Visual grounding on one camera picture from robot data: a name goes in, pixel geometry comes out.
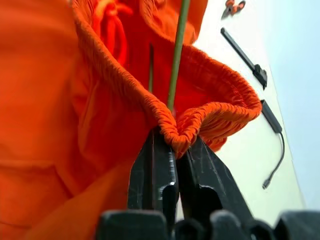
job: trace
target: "black connector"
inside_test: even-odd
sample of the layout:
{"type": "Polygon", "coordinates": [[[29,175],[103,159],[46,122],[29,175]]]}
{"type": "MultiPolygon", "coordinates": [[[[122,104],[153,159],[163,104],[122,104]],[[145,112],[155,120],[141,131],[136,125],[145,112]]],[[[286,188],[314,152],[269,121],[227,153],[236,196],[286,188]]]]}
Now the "black connector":
{"type": "Polygon", "coordinates": [[[273,129],[274,133],[279,134],[282,132],[282,127],[278,122],[276,116],[271,111],[269,105],[267,104],[266,100],[261,100],[262,104],[262,113],[265,116],[266,120],[270,124],[271,128],[273,129]]]}
{"type": "Polygon", "coordinates": [[[266,189],[269,186],[269,184],[271,183],[271,180],[272,180],[274,174],[276,173],[276,171],[280,167],[280,164],[282,163],[282,161],[285,158],[286,145],[285,145],[284,135],[282,134],[282,127],[281,127],[280,123],[278,122],[276,116],[271,111],[266,100],[261,100],[261,104],[262,104],[262,113],[263,113],[264,117],[268,121],[268,123],[271,126],[271,128],[273,129],[274,133],[280,134],[281,141],[282,141],[282,155],[280,157],[280,160],[277,163],[277,165],[275,166],[274,170],[270,173],[269,177],[262,184],[262,188],[266,189]]]}

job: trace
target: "orange fabric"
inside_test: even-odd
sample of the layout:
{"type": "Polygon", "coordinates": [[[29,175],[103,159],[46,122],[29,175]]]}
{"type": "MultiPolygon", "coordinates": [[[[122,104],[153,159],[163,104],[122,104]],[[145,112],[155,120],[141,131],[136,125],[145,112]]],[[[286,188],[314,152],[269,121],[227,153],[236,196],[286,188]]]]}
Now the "orange fabric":
{"type": "Polygon", "coordinates": [[[237,72],[191,46],[207,0],[191,0],[176,119],[164,103],[181,0],[101,1],[0,0],[3,239],[88,240],[102,211],[126,208],[154,126],[181,157],[197,134],[218,150],[261,111],[237,72]]]}

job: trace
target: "white wall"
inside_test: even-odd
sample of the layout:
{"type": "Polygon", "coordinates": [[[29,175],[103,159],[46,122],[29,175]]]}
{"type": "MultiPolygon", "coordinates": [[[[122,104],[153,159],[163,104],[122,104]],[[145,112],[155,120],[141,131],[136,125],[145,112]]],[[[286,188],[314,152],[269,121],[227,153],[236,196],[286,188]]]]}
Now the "white wall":
{"type": "Polygon", "coordinates": [[[320,1],[255,4],[293,164],[309,209],[320,210],[320,1]]]}

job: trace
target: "pocket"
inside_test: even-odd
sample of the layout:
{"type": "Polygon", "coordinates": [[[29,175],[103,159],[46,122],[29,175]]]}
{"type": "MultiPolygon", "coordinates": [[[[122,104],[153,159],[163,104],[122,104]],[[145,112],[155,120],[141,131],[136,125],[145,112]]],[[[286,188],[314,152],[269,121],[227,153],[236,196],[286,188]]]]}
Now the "pocket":
{"type": "Polygon", "coordinates": [[[0,160],[0,236],[21,237],[70,197],[52,163],[0,160]]]}

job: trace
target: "orange garment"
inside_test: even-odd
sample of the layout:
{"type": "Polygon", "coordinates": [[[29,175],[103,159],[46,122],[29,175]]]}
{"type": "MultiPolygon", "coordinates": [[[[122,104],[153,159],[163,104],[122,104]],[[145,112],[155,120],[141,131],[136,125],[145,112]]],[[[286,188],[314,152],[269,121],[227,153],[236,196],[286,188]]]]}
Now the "orange garment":
{"type": "Polygon", "coordinates": [[[176,120],[164,103],[181,0],[100,1],[0,0],[1,239],[91,239],[101,212],[126,208],[150,129],[179,158],[197,134],[218,150],[261,111],[237,72],[191,46],[207,0],[190,3],[176,120]]]}

